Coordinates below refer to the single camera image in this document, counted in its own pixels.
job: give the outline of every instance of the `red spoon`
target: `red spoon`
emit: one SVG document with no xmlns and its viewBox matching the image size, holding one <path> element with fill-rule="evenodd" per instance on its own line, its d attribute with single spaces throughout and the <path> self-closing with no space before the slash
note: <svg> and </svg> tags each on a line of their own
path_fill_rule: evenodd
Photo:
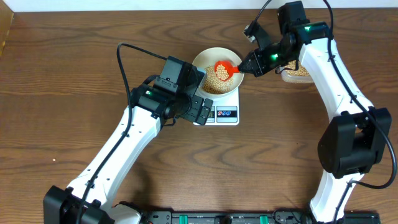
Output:
<svg viewBox="0 0 398 224">
<path fill-rule="evenodd" d="M 227 61 L 227 60 L 218 61 L 218 62 L 215 64 L 215 66 L 214 66 L 214 71 L 215 71 L 215 72 L 217 72 L 217 67 L 218 67 L 219 65 L 224 66 L 226 72 L 227 72 L 228 75 L 229 75 L 228 78 L 225 79 L 225 80 L 220 79 L 220 80 L 222 80 L 222 81 L 229 80 L 229 79 L 234 75 L 234 73 L 239 73 L 238 66 L 237 66 L 237 67 L 232 66 L 231 62 L 229 62 L 229 61 Z"/>
</svg>

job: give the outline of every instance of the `wire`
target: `wire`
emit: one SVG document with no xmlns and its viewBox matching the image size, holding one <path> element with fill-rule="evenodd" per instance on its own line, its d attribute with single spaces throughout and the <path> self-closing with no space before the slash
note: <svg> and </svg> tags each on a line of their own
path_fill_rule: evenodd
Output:
<svg viewBox="0 0 398 224">
<path fill-rule="evenodd" d="M 344 191 L 343 196 L 340 199 L 340 202 L 338 204 L 338 207 L 336 208 L 336 212 L 335 212 L 335 216 L 333 218 L 333 224 L 335 224 L 337 222 L 337 213 L 341 207 L 341 204 L 343 203 L 347 193 L 348 193 L 348 189 L 350 187 L 352 187 L 352 184 L 359 184 L 362 185 L 364 187 L 370 188 L 370 189 L 376 189 L 376 190 L 381 190 L 381 189 L 385 189 L 388 186 L 390 186 L 397 174 L 397 159 L 396 159 L 396 155 L 394 152 L 394 148 L 392 147 L 392 144 L 390 142 L 390 139 L 387 137 L 386 133 L 382 130 L 382 128 L 380 127 L 380 124 L 373 118 L 373 116 L 367 111 L 367 109 L 358 101 L 358 99 L 356 98 L 356 95 L 354 95 L 354 93 L 350 90 L 349 86 L 347 85 L 347 83 L 345 82 L 343 76 L 341 75 L 340 71 L 338 70 L 337 64 L 335 62 L 335 60 L 333 59 L 333 54 L 331 53 L 331 40 L 333 39 L 333 25 L 334 25 L 334 20 L 333 20 L 333 11 L 331 10 L 331 7 L 328 3 L 327 0 L 323 0 L 326 4 L 326 6 L 328 7 L 329 13 L 330 13 L 330 35 L 328 38 L 328 53 L 329 53 L 329 58 L 330 58 L 330 62 L 333 66 L 333 68 L 336 71 L 336 74 L 338 76 L 338 78 L 340 79 L 341 83 L 343 84 L 344 88 L 346 89 L 347 93 L 349 94 L 349 96 L 351 97 L 352 101 L 363 111 L 363 113 L 369 118 L 370 122 L 372 122 L 372 124 L 375 126 L 375 128 L 380 132 L 381 136 L 383 137 L 383 139 L 385 140 L 388 150 L 390 152 L 391 155 L 391 162 L 392 162 L 392 171 L 391 171 L 391 176 L 390 179 L 383 185 L 371 185 L 371 184 L 367 184 L 364 182 L 360 182 L 357 180 L 351 180 L 347 183 L 347 188 Z"/>
<path fill-rule="evenodd" d="M 151 75 L 150 77 L 146 78 L 142 83 L 145 84 L 145 85 L 148 85 L 159 76 L 160 75 Z"/>
<path fill-rule="evenodd" d="M 254 19 L 254 22 L 257 22 L 257 20 L 258 20 L 258 19 L 260 18 L 260 16 L 261 16 L 263 10 L 268 6 L 268 4 L 269 4 L 271 1 L 272 1 L 272 0 L 268 0 L 268 1 L 264 4 L 264 6 L 261 8 L 259 14 L 258 14 L 258 15 L 256 16 L 256 18 Z"/>
<path fill-rule="evenodd" d="M 282 69 L 281 71 L 278 72 L 279 69 L 280 69 L 280 66 L 277 67 L 277 68 L 275 69 L 275 74 L 280 75 L 280 74 L 282 74 L 282 72 L 285 71 L 285 70 L 287 70 L 287 71 L 298 71 L 298 70 L 299 70 L 299 60 L 296 60 L 295 68 L 293 68 L 293 69 L 291 69 L 291 68 L 284 68 L 284 69 Z"/>
<path fill-rule="evenodd" d="M 147 53 L 147 54 L 149 54 L 151 56 L 155 56 L 157 58 L 160 58 L 160 59 L 163 59 L 163 60 L 167 60 L 167 58 L 165 58 L 163 56 L 154 54 L 152 52 L 149 52 L 147 50 L 141 49 L 141 48 L 136 47 L 136 46 L 131 45 L 131 44 L 126 44 L 126 43 L 119 43 L 118 44 L 118 49 L 116 50 L 116 56 L 118 57 L 118 63 L 119 63 L 120 72 L 122 73 L 124 87 L 126 88 L 127 105 L 128 105 L 128 108 L 129 108 L 129 118 L 128 118 L 128 121 L 127 121 L 126 129 L 123 131 L 121 137 L 116 142 L 116 144 L 113 146 L 113 148 L 108 152 L 108 155 L 106 155 L 106 157 L 101 162 L 101 164 L 98 166 L 98 168 L 95 170 L 95 172 L 94 172 L 93 176 L 91 177 L 91 179 L 87 182 L 86 190 L 85 190 L 85 192 L 84 192 L 84 194 L 83 194 L 83 196 L 81 198 L 81 201 L 80 201 L 80 206 L 79 206 L 79 211 L 78 211 L 78 215 L 77 215 L 77 219 L 76 219 L 76 224 L 80 224 L 81 223 L 81 218 L 83 217 L 83 208 L 84 208 L 87 196 L 88 196 L 88 192 L 90 191 L 92 186 L 94 186 L 94 181 L 95 181 L 97 175 L 99 174 L 101 169 L 104 167 L 106 162 L 109 160 L 109 158 L 112 156 L 112 154 L 115 152 L 115 150 L 118 148 L 118 146 L 122 143 L 123 139 L 127 136 L 128 132 L 130 130 L 130 127 L 131 127 L 131 120 L 132 120 L 131 96 L 130 96 L 129 83 L 127 81 L 126 73 L 124 72 L 122 60 L 121 60 L 121 57 L 120 57 L 120 48 L 122 46 L 130 47 L 132 49 L 136 49 L 136 50 L 139 50 L 141 52 Z"/>
<path fill-rule="evenodd" d="M 275 221 L 277 224 L 280 224 L 280 222 L 278 222 L 278 221 L 276 220 L 276 212 L 277 212 L 277 211 L 282 211 L 282 212 L 284 212 L 284 210 L 290 212 L 290 213 L 293 215 L 295 221 L 297 222 L 296 224 L 301 224 L 301 221 L 299 220 L 299 219 L 301 219 L 301 217 L 298 219 L 298 218 L 294 215 L 294 212 L 293 212 L 291 209 L 289 209 L 289 208 L 278 208 L 278 209 L 276 209 L 274 212 L 272 212 L 271 218 L 273 218 L 274 221 Z"/>
</svg>

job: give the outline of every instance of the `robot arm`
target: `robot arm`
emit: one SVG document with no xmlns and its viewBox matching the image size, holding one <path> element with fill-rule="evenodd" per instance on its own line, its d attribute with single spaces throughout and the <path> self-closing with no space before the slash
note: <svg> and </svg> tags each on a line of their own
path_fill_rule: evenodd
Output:
<svg viewBox="0 0 398 224">
<path fill-rule="evenodd" d="M 82 198 L 87 181 L 119 140 L 121 133 L 126 128 L 125 125 L 127 125 L 128 109 L 127 107 L 124 110 L 123 117 L 116 130 L 94 160 L 68 185 L 68 187 L 73 188 L 72 194 L 74 196 Z M 121 182 L 142 150 L 160 131 L 160 119 L 153 118 L 151 114 L 150 111 L 139 106 L 135 106 L 132 109 L 132 126 L 128 135 L 98 174 L 95 184 L 87 196 L 86 201 L 88 203 L 98 200 L 101 202 L 100 208 L 102 210 L 105 212 L 110 211 Z"/>
<path fill-rule="evenodd" d="M 45 223 L 74 223 L 79 218 L 78 208 L 84 203 L 86 209 L 82 223 L 138 223 L 141 214 L 124 205 L 111 208 L 116 192 L 133 163 L 147 144 L 166 126 L 168 119 L 175 122 L 183 118 L 197 124 L 205 124 L 213 104 L 212 100 L 195 95 L 206 79 L 206 73 L 177 58 L 168 57 L 160 76 L 151 76 L 131 93 L 131 104 L 124 110 L 122 119 L 102 150 L 87 168 L 66 190 L 53 186 L 44 197 Z M 129 124 L 129 109 L 132 109 Z M 126 126 L 131 125 L 128 133 Z M 126 137 L 99 170 L 95 181 L 93 174 L 105 157 Z M 86 200 L 84 193 L 91 186 Z"/>
<path fill-rule="evenodd" d="M 250 52 L 238 68 L 241 72 L 260 77 L 296 60 L 297 66 L 299 61 L 309 72 L 330 121 L 318 144 L 318 156 L 324 170 L 310 208 L 316 222 L 332 222 L 337 209 L 337 219 L 344 215 L 345 204 L 355 186 L 353 184 L 348 188 L 348 182 L 361 180 L 373 164 L 380 162 L 385 142 L 363 111 L 353 103 L 330 60 L 335 61 L 349 89 L 386 134 L 391 125 L 391 116 L 385 108 L 376 110 L 361 93 L 344 66 L 334 40 L 331 40 L 333 58 L 330 58 L 330 30 L 326 23 L 310 23 L 300 1 L 285 4 L 279 8 L 277 15 L 282 40 L 272 44 L 267 40 L 266 32 L 253 21 L 246 27 L 244 34 L 249 40 L 256 40 L 259 48 Z"/>
</svg>

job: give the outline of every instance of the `wooden table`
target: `wooden table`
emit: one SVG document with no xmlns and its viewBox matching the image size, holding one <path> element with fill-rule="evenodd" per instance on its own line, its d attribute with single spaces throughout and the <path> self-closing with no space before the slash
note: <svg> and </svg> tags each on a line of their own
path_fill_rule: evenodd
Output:
<svg viewBox="0 0 398 224">
<path fill-rule="evenodd" d="M 116 45 L 129 42 L 191 62 L 226 47 L 244 57 L 256 45 L 242 35 L 257 10 L 17 13 L 0 58 L 0 222 L 42 222 L 42 199 L 94 158 L 126 106 Z M 313 22 L 326 9 L 309 9 Z M 259 21 L 280 39 L 276 10 Z M 336 9 L 341 56 L 363 93 L 398 118 L 397 9 Z M 130 87 L 160 73 L 163 61 L 123 49 Z M 322 174 L 317 143 L 328 125 L 314 85 L 285 83 L 273 72 L 246 75 L 236 127 L 178 120 L 145 148 L 115 203 L 174 210 L 265 211 L 304 208 Z M 398 123 L 390 138 L 398 147 Z M 384 183 L 386 151 L 364 181 Z M 375 210 L 398 222 L 398 186 L 357 186 L 347 210 Z"/>
</svg>

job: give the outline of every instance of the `green led light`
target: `green led light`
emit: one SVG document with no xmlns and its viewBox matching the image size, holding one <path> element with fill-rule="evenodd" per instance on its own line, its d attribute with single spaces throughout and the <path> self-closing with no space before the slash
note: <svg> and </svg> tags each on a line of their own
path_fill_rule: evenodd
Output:
<svg viewBox="0 0 398 224">
<path fill-rule="evenodd" d="M 277 60 L 277 59 L 278 59 L 278 54 L 271 55 L 271 58 L 272 58 L 273 60 Z"/>
</svg>

